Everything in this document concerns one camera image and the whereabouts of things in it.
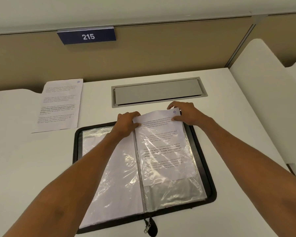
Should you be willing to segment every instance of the paper sheet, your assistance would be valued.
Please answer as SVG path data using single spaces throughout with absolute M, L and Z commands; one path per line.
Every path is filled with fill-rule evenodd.
M 55 80 L 45 84 L 35 132 L 76 128 L 83 79 Z
M 196 175 L 182 122 L 171 121 L 179 108 L 153 111 L 135 117 L 142 125 L 135 129 L 144 186 Z
M 83 138 L 83 155 L 104 136 Z M 142 212 L 134 136 L 131 134 L 115 148 L 80 228 Z

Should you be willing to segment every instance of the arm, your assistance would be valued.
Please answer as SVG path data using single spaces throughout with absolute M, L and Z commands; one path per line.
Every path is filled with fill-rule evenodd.
M 119 114 L 112 131 L 49 183 L 4 237 L 75 236 L 115 147 L 140 125 L 132 121 L 138 115 L 138 112 Z
M 296 236 L 296 177 L 220 127 L 193 103 L 172 102 L 181 116 L 173 118 L 197 125 L 208 136 L 234 178 L 279 237 Z

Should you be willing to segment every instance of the beige partition wall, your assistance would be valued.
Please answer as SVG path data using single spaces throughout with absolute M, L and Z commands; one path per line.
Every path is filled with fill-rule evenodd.
M 56 32 L 0 36 L 0 90 L 224 67 L 251 24 L 248 17 L 117 27 L 116 42 L 67 46 Z
M 262 39 L 285 67 L 296 62 L 296 14 L 272 15 L 258 23 L 233 58 L 237 59 L 247 44 Z

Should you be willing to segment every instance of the hand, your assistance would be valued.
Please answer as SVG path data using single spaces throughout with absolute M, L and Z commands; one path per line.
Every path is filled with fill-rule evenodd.
M 120 139 L 129 136 L 136 127 L 140 126 L 140 123 L 133 123 L 133 118 L 139 115 L 140 113 L 138 111 L 118 114 L 117 122 L 111 130 L 111 133 Z
M 202 112 L 196 109 L 193 103 L 173 101 L 167 107 L 167 110 L 171 109 L 172 107 L 179 107 L 182 112 L 182 115 L 173 117 L 173 121 L 183 121 L 188 125 L 197 125 L 201 128 L 205 119 L 209 118 L 207 115 L 204 115 Z

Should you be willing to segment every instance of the blue sign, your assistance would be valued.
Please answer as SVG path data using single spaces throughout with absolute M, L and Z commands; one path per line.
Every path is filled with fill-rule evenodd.
M 57 31 L 64 45 L 116 41 L 114 27 Z

